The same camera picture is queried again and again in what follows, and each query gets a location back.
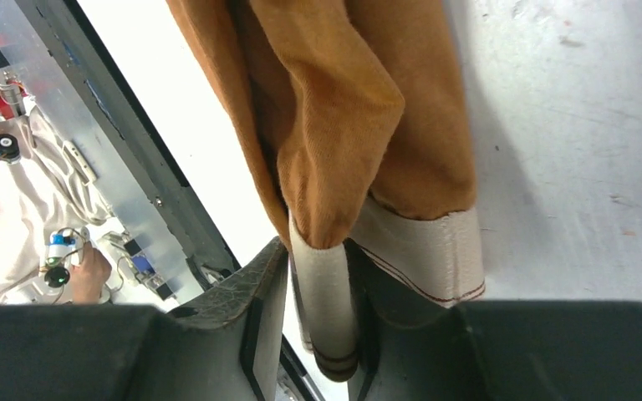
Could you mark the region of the brown underwear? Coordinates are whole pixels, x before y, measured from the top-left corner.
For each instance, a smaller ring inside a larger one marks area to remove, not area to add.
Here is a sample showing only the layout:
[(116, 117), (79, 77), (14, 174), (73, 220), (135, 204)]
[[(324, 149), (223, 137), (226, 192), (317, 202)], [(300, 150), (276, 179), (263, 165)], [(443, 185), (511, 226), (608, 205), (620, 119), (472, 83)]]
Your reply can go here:
[(485, 289), (461, 68), (439, 1), (171, 1), (291, 256), (304, 345), (358, 366), (347, 240), (423, 298)]

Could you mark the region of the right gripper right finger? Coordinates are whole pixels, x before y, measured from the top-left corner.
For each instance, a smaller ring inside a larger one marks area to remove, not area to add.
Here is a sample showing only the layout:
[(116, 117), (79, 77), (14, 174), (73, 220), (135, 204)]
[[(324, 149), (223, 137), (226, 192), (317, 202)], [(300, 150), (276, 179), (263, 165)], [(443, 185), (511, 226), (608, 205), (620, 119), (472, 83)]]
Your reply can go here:
[(353, 400), (642, 400), (642, 302), (446, 309), (345, 248), (361, 332)]

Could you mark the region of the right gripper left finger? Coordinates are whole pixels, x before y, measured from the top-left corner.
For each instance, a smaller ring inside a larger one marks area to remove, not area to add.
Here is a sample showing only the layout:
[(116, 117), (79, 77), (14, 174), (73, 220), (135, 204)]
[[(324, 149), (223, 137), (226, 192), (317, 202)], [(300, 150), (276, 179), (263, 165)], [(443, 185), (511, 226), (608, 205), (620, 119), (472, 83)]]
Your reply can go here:
[(0, 306), (0, 400), (271, 400), (288, 253), (272, 239), (177, 309)]

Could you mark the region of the operator hand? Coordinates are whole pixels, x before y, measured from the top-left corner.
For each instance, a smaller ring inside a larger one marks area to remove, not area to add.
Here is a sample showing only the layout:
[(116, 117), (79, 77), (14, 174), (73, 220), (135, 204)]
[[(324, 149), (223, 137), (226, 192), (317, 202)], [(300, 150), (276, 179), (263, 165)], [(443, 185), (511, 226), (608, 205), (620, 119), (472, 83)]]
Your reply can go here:
[(88, 241), (82, 249), (80, 264), (71, 268), (69, 287), (74, 304), (97, 304), (112, 267), (104, 254)]

